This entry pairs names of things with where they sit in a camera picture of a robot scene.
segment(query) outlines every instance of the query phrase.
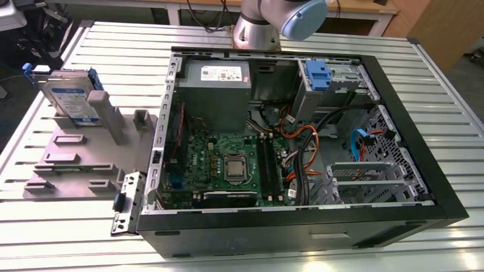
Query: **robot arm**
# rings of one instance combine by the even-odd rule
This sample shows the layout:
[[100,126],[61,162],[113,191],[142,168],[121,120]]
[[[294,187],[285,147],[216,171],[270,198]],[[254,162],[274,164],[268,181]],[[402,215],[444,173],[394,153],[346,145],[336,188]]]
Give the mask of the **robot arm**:
[[317,30],[328,14],[325,0],[242,0],[233,31],[241,49],[276,50],[278,33],[304,40]]

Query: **wooden desk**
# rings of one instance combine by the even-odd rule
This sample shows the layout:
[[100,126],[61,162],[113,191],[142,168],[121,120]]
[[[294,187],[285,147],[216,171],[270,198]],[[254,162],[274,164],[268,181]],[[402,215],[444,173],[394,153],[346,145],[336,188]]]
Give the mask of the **wooden desk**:
[[[228,10],[240,12],[240,3],[242,0],[226,0]],[[97,5],[97,6],[125,6],[125,7],[146,7],[166,9],[169,24],[180,25],[180,10],[188,9],[186,0],[46,0],[48,3],[64,3],[77,5]],[[189,0],[192,9],[194,10],[221,10],[220,0]],[[374,21],[373,27],[368,36],[381,36],[393,15],[398,14],[400,10],[388,1],[385,6],[373,3],[373,0],[340,0],[341,14],[340,18],[360,19]],[[334,18],[337,12],[336,1],[329,5],[328,17]]]

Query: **floor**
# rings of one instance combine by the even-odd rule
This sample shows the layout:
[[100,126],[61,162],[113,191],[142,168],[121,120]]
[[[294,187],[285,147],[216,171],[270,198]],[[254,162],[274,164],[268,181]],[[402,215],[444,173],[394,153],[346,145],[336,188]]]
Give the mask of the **floor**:
[[[24,77],[6,79],[18,75],[18,72],[0,63],[0,86],[9,93],[6,99],[0,100],[0,152],[37,94]],[[478,118],[484,120],[484,67],[470,63],[464,56],[446,77]]]
[[472,63],[469,57],[464,56],[445,76],[484,121],[484,66]]

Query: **metal table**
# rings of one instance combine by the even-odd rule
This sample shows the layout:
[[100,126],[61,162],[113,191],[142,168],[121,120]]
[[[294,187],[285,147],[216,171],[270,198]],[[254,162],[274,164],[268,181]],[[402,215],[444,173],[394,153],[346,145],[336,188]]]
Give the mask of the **metal table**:
[[[82,24],[64,54],[66,69],[93,66],[122,113],[158,111],[170,46],[229,47],[229,34],[198,27]],[[21,199],[40,160],[54,110],[38,95],[0,156],[0,269],[86,267],[160,271],[469,271],[484,269],[484,129],[418,45],[405,39],[317,34],[281,39],[284,50],[374,55],[470,218],[385,248],[162,259],[136,237],[109,237],[110,201]]]

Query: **blue drive bay latch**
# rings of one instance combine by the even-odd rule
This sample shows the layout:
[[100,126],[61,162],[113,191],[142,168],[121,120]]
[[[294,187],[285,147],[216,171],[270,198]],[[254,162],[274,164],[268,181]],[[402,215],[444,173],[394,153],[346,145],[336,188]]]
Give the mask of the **blue drive bay latch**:
[[330,70],[324,61],[306,61],[305,70],[313,91],[325,91],[330,84]]

